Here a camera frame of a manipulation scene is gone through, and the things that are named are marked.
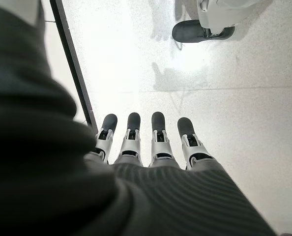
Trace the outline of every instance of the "ribbed texture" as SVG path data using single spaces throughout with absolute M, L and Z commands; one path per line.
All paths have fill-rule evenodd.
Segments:
M 115 169 L 145 191 L 161 235 L 275 235 L 224 171 L 131 164 Z

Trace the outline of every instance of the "speckled floor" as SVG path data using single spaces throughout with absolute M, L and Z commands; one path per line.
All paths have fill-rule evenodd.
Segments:
M 98 126 L 118 117 L 110 162 L 131 112 L 150 163 L 151 115 L 162 111 L 184 168 L 177 120 L 278 233 L 292 233 L 292 0 L 266 0 L 226 41 L 180 44 L 173 26 L 197 19 L 192 0 L 63 0 Z

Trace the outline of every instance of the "black rubber foot pad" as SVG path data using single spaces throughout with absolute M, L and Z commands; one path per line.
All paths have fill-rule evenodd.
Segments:
M 158 132 L 162 132 L 162 130 L 166 130 L 165 116 L 161 112 L 155 112 L 151 117 L 151 126 L 152 131 L 157 130 Z
M 141 117 L 138 113 L 133 112 L 128 116 L 127 119 L 127 129 L 130 129 L 132 131 L 140 130 L 141 126 Z
M 181 21 L 172 29 L 172 37 L 180 43 L 199 43 L 205 40 L 223 40 L 231 37 L 234 33 L 234 27 L 224 28 L 224 31 L 213 36 L 209 29 L 201 26 L 199 20 Z
M 182 138 L 184 134 L 192 135 L 195 134 L 193 124 L 189 118 L 182 117 L 177 122 L 177 128 L 179 130 L 179 135 Z
M 105 131 L 111 129 L 113 133 L 115 132 L 117 127 L 117 116 L 115 114 L 108 114 L 102 123 L 102 128 Z

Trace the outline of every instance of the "dark gray fabric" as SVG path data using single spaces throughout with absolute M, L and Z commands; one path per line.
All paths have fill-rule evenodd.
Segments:
M 156 159 L 149 167 L 155 168 L 155 167 L 162 167 L 162 166 L 180 168 L 180 166 L 174 159 L 159 159 L 159 160 Z
M 223 170 L 96 163 L 38 28 L 0 9 L 0 235 L 274 235 Z
M 193 165 L 191 171 L 225 171 L 224 168 L 216 161 L 216 159 L 202 159 Z
M 292 236 L 292 234 L 283 233 L 280 236 Z
M 128 164 L 142 166 L 139 159 L 132 155 L 120 155 L 115 161 L 115 164 L 119 164 L 119 163 L 128 163 Z

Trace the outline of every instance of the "black wall trim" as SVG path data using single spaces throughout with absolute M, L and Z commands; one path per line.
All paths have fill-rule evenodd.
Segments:
M 57 24 L 58 33 L 65 51 L 69 68 L 71 70 L 76 90 L 81 101 L 87 124 L 92 126 L 95 134 L 98 133 L 96 120 L 92 111 L 90 99 L 87 93 L 81 67 L 78 62 L 77 54 L 69 31 L 66 14 L 62 0 L 50 0 L 51 8 Z

